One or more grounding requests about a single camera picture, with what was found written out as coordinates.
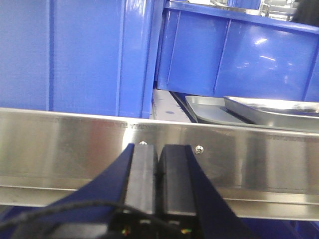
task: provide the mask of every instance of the wire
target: wire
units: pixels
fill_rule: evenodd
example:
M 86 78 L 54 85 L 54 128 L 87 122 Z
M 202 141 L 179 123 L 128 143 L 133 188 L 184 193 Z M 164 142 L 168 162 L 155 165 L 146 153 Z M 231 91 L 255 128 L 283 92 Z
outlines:
M 162 227 L 163 229 L 169 230 L 172 233 L 182 234 L 180 228 L 177 228 L 176 226 L 173 226 L 157 217 L 144 213 L 134 207 L 117 203 L 117 202 L 109 202 L 109 201 L 102 201 L 102 200 L 65 203 L 65 204 L 60 204 L 56 206 L 45 207 L 43 209 L 38 209 L 36 211 L 24 212 L 12 219 L 1 222 L 0 232 L 10 227 L 14 227 L 19 224 L 24 224 L 29 221 L 33 221 L 40 217 L 49 216 L 56 213 L 61 213 L 61 212 L 70 211 L 74 209 L 87 208 L 87 207 L 101 207 L 101 206 L 104 206 L 104 207 L 110 206 L 110 207 L 130 211 L 131 213 L 134 213 L 136 215 L 142 216 L 143 218 L 149 219 L 155 225 Z

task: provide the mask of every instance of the metal tray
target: metal tray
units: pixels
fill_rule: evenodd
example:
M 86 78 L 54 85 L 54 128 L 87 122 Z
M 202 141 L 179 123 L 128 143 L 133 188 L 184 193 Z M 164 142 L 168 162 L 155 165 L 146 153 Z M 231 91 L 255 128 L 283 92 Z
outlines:
M 256 124 L 319 130 L 319 103 L 241 97 L 224 99 L 227 109 Z
M 247 126 L 249 124 L 229 114 L 223 98 L 186 96 L 188 108 L 199 123 Z

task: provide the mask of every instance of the screw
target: screw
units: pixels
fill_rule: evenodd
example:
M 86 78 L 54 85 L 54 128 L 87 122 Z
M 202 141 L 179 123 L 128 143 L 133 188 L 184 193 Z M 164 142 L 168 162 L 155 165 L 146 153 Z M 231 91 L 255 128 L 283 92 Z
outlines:
M 175 220 L 174 221 L 170 220 L 168 223 L 171 224 L 171 225 L 176 225 L 176 226 L 180 225 L 180 222 L 179 221 L 175 221 Z
M 148 219 L 142 219 L 140 220 L 140 224 L 151 224 L 151 221 Z
M 204 147 L 201 145 L 196 146 L 195 154 L 202 154 L 204 152 Z

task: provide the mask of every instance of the stainless steel tray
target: stainless steel tray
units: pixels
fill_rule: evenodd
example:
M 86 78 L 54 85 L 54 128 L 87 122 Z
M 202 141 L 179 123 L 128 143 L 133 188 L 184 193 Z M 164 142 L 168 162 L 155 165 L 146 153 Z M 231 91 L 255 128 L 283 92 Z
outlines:
M 225 97 L 225 106 L 256 124 L 319 130 L 319 103 Z
M 223 98 L 186 96 L 185 99 L 193 117 L 196 117 L 200 123 L 249 125 L 227 112 Z

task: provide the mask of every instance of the blue plastic wall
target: blue plastic wall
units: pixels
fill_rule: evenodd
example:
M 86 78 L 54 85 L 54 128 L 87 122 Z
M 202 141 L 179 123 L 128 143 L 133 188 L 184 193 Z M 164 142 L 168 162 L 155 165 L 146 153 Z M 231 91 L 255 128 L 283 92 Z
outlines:
M 162 0 L 0 0 L 0 107 L 148 118 Z
M 259 9 L 261 0 L 228 0 L 227 5 L 232 7 Z
M 242 219 L 260 239 L 318 239 L 318 222 Z
M 158 88 L 319 101 L 318 43 L 317 27 L 168 2 Z

